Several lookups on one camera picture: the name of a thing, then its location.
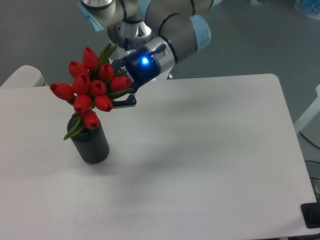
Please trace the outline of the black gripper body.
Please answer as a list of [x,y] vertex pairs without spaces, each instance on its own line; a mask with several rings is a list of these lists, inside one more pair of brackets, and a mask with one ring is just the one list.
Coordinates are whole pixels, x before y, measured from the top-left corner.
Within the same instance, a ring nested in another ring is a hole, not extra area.
[[161,51],[161,48],[151,51],[147,47],[142,47],[121,59],[114,60],[111,65],[116,73],[127,71],[124,76],[131,82],[132,93],[136,93],[141,86],[160,74],[161,68],[154,55]]

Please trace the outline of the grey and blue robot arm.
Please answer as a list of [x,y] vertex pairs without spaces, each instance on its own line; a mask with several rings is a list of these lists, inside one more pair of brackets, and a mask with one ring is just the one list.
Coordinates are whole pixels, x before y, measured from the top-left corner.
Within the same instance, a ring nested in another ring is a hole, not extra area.
[[116,50],[115,72],[126,72],[137,91],[168,80],[172,68],[207,46],[211,30],[201,16],[215,0],[81,0],[78,9],[95,31],[106,31]]

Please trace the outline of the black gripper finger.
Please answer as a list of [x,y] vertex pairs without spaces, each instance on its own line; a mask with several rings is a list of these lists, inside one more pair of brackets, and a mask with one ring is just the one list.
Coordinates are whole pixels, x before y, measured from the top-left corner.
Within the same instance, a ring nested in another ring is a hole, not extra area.
[[129,96],[125,100],[114,100],[112,104],[113,104],[113,109],[131,108],[136,106],[137,99],[135,94],[132,93],[132,94],[129,94]]

